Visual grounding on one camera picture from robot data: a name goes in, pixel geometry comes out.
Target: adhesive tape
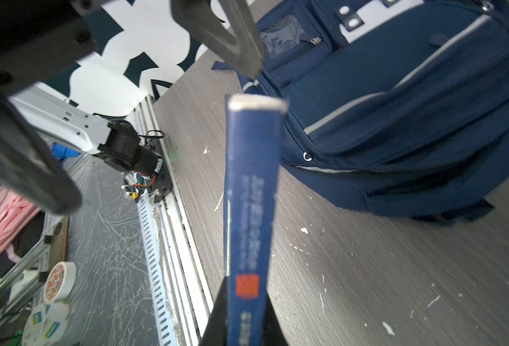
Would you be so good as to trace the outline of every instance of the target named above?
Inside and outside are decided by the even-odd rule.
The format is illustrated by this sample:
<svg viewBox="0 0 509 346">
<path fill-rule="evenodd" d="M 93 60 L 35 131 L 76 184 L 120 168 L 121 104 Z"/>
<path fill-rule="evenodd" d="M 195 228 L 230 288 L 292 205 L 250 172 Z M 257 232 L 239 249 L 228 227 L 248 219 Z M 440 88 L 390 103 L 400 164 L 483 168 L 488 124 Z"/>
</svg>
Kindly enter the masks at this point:
<svg viewBox="0 0 509 346">
<path fill-rule="evenodd" d="M 60 341 L 66 330 L 69 307 L 65 303 L 40 304 L 23 329 L 23 346 L 48 346 Z"/>
<path fill-rule="evenodd" d="M 47 277 L 43 290 L 44 301 L 50 303 L 66 299 L 76 281 L 76 273 L 74 262 L 58 262 Z"/>
</svg>

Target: white label on backpack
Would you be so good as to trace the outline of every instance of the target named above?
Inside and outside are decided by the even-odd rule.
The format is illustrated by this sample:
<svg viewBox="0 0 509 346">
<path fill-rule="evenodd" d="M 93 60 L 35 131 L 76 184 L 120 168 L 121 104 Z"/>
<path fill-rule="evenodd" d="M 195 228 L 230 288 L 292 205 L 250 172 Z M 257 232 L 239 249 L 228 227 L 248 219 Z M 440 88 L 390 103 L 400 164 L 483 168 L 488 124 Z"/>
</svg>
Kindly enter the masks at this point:
<svg viewBox="0 0 509 346">
<path fill-rule="evenodd" d="M 380 0 L 372 0 L 356 11 L 364 24 L 351 31 L 347 31 L 341 24 L 339 25 L 341 34 L 349 43 L 353 43 L 386 21 L 423 4 L 423 0 L 400 0 L 387 8 Z"/>
</svg>

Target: red wire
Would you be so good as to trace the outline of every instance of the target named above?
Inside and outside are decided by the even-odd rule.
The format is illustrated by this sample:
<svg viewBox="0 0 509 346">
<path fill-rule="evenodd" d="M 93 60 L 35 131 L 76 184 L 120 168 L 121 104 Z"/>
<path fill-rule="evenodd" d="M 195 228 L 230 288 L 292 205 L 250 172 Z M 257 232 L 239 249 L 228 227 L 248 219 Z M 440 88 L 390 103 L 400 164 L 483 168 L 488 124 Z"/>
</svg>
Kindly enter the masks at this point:
<svg viewBox="0 0 509 346">
<path fill-rule="evenodd" d="M 152 186 L 152 184 L 154 184 L 154 179 L 156 179 L 156 177 L 153 178 L 153 181 L 150 183 L 150 185 L 133 184 L 132 186 L 141 186 L 144 188 L 150 188 Z"/>
</svg>

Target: zipper pull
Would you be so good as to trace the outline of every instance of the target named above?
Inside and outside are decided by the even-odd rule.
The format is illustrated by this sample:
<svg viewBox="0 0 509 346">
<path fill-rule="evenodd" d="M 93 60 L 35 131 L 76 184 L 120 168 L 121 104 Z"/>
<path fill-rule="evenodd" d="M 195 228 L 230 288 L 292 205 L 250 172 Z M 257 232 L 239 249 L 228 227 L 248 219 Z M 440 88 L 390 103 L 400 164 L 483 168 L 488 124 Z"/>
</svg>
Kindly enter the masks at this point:
<svg viewBox="0 0 509 346">
<path fill-rule="evenodd" d="M 319 38 L 319 37 L 315 37 L 315 38 L 310 40 L 310 43 L 313 44 L 313 45 L 319 45 L 320 43 L 322 43 L 322 39 Z"/>
<path fill-rule="evenodd" d="M 491 12 L 495 9 L 495 5 L 489 0 L 481 0 L 481 9 L 484 12 Z"/>
</svg>

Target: white snap button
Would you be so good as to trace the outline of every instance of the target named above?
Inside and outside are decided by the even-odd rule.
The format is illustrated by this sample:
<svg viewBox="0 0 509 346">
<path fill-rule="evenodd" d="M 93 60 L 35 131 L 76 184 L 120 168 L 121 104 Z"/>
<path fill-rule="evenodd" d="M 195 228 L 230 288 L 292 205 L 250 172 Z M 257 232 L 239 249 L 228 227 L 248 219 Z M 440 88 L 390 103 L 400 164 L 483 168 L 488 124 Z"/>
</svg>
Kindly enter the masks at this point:
<svg viewBox="0 0 509 346">
<path fill-rule="evenodd" d="M 351 20 L 348 21 L 348 26 L 351 27 L 351 28 L 355 28 L 359 24 L 360 24 L 360 20 L 358 20 L 356 18 L 352 18 Z"/>
</svg>

